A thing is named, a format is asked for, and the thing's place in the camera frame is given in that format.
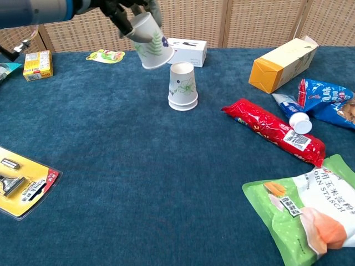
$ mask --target cream cardboard box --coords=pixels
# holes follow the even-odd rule
[[[308,36],[285,43],[254,60],[249,83],[266,93],[274,92],[310,66],[317,48]]]
[[[168,64],[189,62],[194,67],[202,68],[207,53],[206,41],[168,38],[168,43],[175,50],[175,54]]]

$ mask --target blue carpet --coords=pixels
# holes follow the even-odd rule
[[[54,54],[54,77],[37,81],[12,73],[0,85],[0,145],[64,175],[21,222],[0,215],[1,266],[282,265],[241,187],[312,165],[220,111],[244,97],[285,118],[248,84],[253,60],[270,50],[209,49],[188,112],[168,105],[170,65],[145,70],[135,52],[114,65]],[[355,48],[320,47],[278,92],[297,96],[302,78],[354,90],[354,62]],[[312,122],[327,156],[355,170],[354,132]],[[343,248],[316,265],[354,261]]]

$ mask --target blue snack bag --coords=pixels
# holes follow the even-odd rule
[[[355,129],[354,93],[345,87],[302,79],[298,86],[298,104],[316,119]]]

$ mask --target white tube cap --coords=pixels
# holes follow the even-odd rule
[[[310,118],[304,112],[297,112],[293,114],[288,123],[297,134],[307,134],[312,130]]]

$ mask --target small snack packet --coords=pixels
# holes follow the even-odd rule
[[[319,120],[355,129],[354,93],[345,87],[302,79],[298,86],[298,103]]]
[[[87,60],[93,60],[105,64],[115,64],[120,62],[125,56],[125,52],[114,52],[109,50],[100,49],[87,57]]]

